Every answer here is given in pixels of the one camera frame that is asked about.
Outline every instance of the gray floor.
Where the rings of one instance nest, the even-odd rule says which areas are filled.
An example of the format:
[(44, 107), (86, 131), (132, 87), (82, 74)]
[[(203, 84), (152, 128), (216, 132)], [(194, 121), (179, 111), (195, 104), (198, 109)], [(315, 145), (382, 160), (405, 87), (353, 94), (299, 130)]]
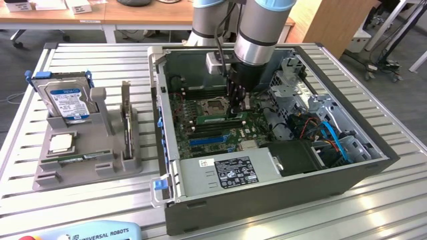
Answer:
[[(34, 70), (46, 42), (62, 42), (59, 31), (30, 30), (24, 33), (20, 42), (24, 43), (24, 49), (15, 49), (10, 42), (12, 30), (0, 32), (0, 146), (3, 145), (8, 129), (19, 108), (18, 104), (8, 104), (2, 101), (11, 94), (22, 93), (27, 88), (24, 80), (26, 70)], [(102, 31), (70, 30), (72, 43), (104, 43), (106, 38)], [(142, 39), (142, 32), (130, 34), (132, 37)], [(122, 39), (123, 35), (116, 32), (119, 43), (131, 43), (131, 40)], [(188, 37), (186, 31), (174, 32), (171, 35), (172, 42), (180, 42)], [(405, 81), (393, 83), (387, 74), (378, 74), (377, 79), (363, 81), (365, 67), (350, 57), (341, 58), (353, 74), (362, 80), (369, 90), (374, 93), (386, 107), (391, 110), (403, 124), (409, 127), (418, 138), (427, 144), (427, 68), (423, 66), (419, 73), (409, 71), (410, 66), (427, 50), (427, 36), (413, 30), (398, 46), (393, 58), (399, 60), (402, 65), (402, 76)], [(162, 43), (170, 41), (168, 32), (162, 32), (160, 36), (143, 39), (143, 43)], [(369, 59), (370, 53), (363, 52), (362, 57)]]

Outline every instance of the slotted metal surface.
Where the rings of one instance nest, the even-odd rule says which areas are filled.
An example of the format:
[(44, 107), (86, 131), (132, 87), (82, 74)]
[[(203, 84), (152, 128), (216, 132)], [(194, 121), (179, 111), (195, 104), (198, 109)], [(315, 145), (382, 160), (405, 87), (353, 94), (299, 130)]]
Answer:
[[(156, 240), (426, 237), (426, 146), (331, 54), (314, 44), (301, 46), (401, 155), (401, 160), (385, 172), (365, 179), (341, 196), (180, 236), (166, 235), (163, 209), (152, 208), (150, 203), (148, 182), (159, 175), (159, 164), (147, 44), (60, 44), (58, 49), (43, 51), (36, 71), (90, 69), (95, 86), (107, 88), (108, 109), (120, 105), (122, 81), (132, 84), (131, 101), (138, 109), (143, 172), (120, 180), (34, 192), (47, 110), (30, 88), (0, 152), (4, 170), (0, 179), (0, 238), (18, 239), (30, 233), (94, 220), (135, 222), (142, 227), (144, 239)], [(311, 72), (307, 80), (317, 82)], [(315, 83), (314, 88), (325, 92), (321, 84)]]

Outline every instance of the power supply label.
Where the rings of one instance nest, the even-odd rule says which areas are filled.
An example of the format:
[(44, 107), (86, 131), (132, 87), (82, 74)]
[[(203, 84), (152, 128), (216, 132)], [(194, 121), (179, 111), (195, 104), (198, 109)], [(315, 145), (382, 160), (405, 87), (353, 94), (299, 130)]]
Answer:
[(83, 94), (79, 88), (52, 90), (51, 95), (66, 119), (80, 120), (90, 117), (87, 104), (80, 100)]
[(259, 182), (248, 156), (216, 161), (215, 168), (223, 189)]

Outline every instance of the hard drive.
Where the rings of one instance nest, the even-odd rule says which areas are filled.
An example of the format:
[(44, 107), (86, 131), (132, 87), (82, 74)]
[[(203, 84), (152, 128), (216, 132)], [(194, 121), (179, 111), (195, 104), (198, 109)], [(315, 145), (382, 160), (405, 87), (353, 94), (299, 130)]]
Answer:
[(94, 83), (90, 71), (38, 72), (28, 82), (42, 97), (51, 117), (63, 117), (68, 124), (75, 124), (99, 112), (96, 103), (91, 101)]

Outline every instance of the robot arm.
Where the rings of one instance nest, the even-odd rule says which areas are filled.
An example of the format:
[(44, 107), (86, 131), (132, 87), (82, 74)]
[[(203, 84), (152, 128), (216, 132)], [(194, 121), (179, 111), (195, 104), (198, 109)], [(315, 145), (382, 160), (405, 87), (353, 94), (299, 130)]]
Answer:
[[(271, 60), (280, 33), (296, 0), (247, 0), (238, 29), (234, 56), (226, 74), (231, 113), (242, 109), (247, 92), (260, 83)], [(195, 0), (192, 30), (199, 46), (215, 45), (215, 28), (226, 17), (228, 4), (224, 0)]]

